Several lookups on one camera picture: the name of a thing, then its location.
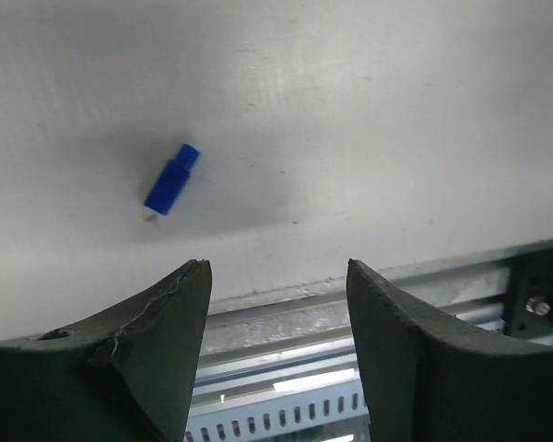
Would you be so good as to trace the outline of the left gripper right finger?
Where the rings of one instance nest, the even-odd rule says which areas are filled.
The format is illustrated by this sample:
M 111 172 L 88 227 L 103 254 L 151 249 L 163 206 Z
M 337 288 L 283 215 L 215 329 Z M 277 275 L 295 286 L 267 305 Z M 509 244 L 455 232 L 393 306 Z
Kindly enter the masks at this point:
M 472 325 L 352 260 L 351 329 L 374 441 L 553 441 L 553 347 Z

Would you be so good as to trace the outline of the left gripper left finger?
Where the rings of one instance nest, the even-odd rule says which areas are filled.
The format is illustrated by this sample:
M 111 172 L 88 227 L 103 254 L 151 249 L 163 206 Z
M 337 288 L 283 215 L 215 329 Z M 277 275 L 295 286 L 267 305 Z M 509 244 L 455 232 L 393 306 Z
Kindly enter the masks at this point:
M 191 260 L 38 337 L 0 342 L 0 441 L 183 439 L 211 295 Z

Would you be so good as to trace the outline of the blue white pen cap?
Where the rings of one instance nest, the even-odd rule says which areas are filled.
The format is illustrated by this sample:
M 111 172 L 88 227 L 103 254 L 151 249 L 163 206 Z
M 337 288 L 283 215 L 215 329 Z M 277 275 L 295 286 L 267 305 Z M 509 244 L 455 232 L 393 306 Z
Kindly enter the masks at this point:
M 182 144 L 166 162 L 143 202 L 142 218 L 145 221 L 153 221 L 159 215 L 169 214 L 191 178 L 192 169 L 199 157 L 198 149 Z

